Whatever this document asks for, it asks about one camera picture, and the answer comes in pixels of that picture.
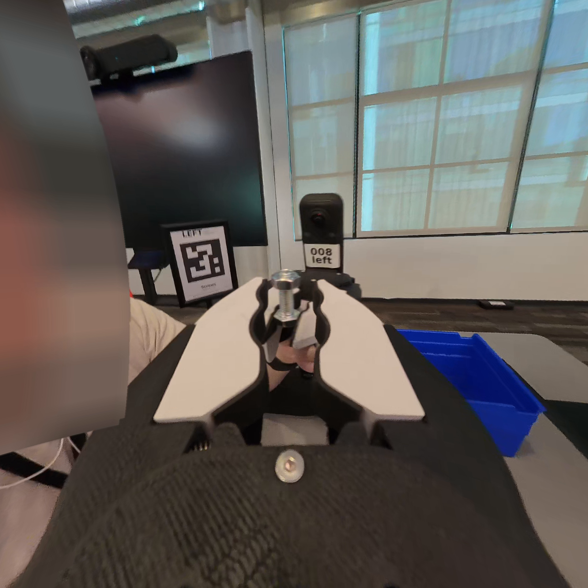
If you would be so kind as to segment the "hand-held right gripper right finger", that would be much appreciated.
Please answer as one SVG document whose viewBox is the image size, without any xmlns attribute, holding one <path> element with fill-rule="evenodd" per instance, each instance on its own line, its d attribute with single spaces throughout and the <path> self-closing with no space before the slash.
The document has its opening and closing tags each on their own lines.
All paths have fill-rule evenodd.
<svg viewBox="0 0 588 588">
<path fill-rule="evenodd" d="M 315 401 L 328 427 L 359 422 L 368 437 L 387 421 L 425 417 L 382 321 L 325 280 L 315 284 Z"/>
</svg>

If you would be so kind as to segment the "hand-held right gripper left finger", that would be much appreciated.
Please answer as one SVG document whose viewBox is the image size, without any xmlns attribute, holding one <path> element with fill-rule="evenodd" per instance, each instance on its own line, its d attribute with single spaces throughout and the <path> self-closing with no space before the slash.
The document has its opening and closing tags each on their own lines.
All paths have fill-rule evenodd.
<svg viewBox="0 0 588 588">
<path fill-rule="evenodd" d="M 262 339 L 268 281 L 255 277 L 218 301 L 196 322 L 156 409 L 157 424 L 196 423 L 205 432 L 231 423 L 261 435 L 269 402 Z"/>
</svg>

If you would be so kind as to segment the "steel hex bolt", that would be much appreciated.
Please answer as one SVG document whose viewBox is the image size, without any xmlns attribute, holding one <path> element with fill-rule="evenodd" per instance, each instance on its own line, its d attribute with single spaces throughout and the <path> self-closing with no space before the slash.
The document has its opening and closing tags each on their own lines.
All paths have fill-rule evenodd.
<svg viewBox="0 0 588 588">
<path fill-rule="evenodd" d="M 295 294 L 300 285 L 300 275 L 297 271 L 282 269 L 272 275 L 270 282 L 278 292 L 278 307 L 285 311 L 299 310 L 295 300 Z"/>
</svg>

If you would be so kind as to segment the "blue parts bin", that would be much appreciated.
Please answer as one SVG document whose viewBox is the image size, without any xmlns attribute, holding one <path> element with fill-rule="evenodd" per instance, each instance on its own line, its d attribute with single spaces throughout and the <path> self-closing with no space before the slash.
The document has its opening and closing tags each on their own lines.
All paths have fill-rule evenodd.
<svg viewBox="0 0 588 588">
<path fill-rule="evenodd" d="M 463 396 L 504 457 L 513 458 L 545 407 L 479 334 L 401 329 Z"/>
</svg>

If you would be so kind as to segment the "person's left hand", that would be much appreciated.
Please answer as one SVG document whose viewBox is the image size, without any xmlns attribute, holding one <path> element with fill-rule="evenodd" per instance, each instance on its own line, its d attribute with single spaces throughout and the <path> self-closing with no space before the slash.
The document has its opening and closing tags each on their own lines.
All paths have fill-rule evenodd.
<svg viewBox="0 0 588 588">
<path fill-rule="evenodd" d="M 316 346 L 294 348 L 292 342 L 279 343 L 275 357 L 267 363 L 269 391 L 272 392 L 295 369 L 301 369 L 306 373 L 313 373 L 315 365 Z"/>
</svg>

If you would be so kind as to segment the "person in beige shirt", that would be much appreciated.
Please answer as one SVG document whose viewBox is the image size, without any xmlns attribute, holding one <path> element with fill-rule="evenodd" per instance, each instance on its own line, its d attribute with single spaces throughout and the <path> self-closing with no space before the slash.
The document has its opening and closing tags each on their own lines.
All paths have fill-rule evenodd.
<svg viewBox="0 0 588 588">
<path fill-rule="evenodd" d="M 184 327 L 161 310 L 130 298 L 128 384 Z M 9 587 L 31 560 L 72 469 L 74 453 L 69 440 L 54 440 L 10 458 L 22 474 L 1 469 L 1 587 Z"/>
</svg>

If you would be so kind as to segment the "framed marker sign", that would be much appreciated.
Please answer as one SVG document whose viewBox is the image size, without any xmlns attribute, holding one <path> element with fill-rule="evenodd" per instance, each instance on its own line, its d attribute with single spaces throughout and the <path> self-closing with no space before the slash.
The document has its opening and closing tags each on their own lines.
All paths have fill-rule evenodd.
<svg viewBox="0 0 588 588">
<path fill-rule="evenodd" d="M 239 288 L 228 221 L 159 227 L 180 307 L 210 306 Z"/>
</svg>

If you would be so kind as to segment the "black metal cart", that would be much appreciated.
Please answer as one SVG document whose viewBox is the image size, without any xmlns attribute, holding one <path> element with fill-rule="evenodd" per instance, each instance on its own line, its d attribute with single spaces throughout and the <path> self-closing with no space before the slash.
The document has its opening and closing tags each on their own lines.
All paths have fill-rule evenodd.
<svg viewBox="0 0 588 588">
<path fill-rule="evenodd" d="M 150 268 L 128 264 L 128 270 L 130 272 L 135 271 L 138 273 L 143 287 L 143 300 L 151 306 L 156 306 L 158 303 L 159 295 L 155 283 L 165 267 L 166 266 Z"/>
</svg>

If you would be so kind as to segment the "dark blue device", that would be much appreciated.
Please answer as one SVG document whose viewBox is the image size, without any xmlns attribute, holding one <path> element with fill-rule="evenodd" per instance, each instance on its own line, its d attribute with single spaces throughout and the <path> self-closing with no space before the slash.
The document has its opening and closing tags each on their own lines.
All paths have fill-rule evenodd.
<svg viewBox="0 0 588 588">
<path fill-rule="evenodd" d="M 165 251 L 135 249 L 127 267 L 129 270 L 159 270 L 167 265 L 168 260 Z"/>
</svg>

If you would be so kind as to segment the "large black screen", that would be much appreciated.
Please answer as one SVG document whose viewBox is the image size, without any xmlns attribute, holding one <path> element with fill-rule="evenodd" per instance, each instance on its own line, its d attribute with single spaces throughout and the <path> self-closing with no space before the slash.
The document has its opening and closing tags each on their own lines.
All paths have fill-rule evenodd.
<svg viewBox="0 0 588 588">
<path fill-rule="evenodd" d="M 226 221 L 267 246 L 251 51 L 91 88 L 128 249 L 163 249 L 163 224 Z"/>
</svg>

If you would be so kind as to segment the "large paned window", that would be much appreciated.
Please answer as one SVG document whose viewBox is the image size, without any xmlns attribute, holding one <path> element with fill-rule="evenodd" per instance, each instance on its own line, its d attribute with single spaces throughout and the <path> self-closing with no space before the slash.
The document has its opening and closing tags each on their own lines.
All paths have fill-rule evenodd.
<svg viewBox="0 0 588 588">
<path fill-rule="evenodd" d="M 282 27 L 296 239 L 587 229 L 587 1 L 378 1 Z"/>
</svg>

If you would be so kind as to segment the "black table mat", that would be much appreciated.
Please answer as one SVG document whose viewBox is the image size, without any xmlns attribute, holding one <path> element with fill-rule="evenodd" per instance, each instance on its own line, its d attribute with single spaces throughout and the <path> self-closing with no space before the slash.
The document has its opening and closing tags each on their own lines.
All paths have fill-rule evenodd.
<svg viewBox="0 0 588 588">
<path fill-rule="evenodd" d="M 545 416 L 574 444 L 587 447 L 587 403 L 543 401 Z"/>
</svg>

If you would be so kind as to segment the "black video bar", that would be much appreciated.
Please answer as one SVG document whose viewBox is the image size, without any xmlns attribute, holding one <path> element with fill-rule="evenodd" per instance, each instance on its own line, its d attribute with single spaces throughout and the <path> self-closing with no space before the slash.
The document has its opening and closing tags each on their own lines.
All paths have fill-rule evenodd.
<svg viewBox="0 0 588 588">
<path fill-rule="evenodd" d="M 88 81 L 110 83 L 120 77 L 133 77 L 136 70 L 152 68 L 178 59 L 175 44 L 158 34 L 117 43 L 105 48 L 81 47 L 79 50 Z"/>
</svg>

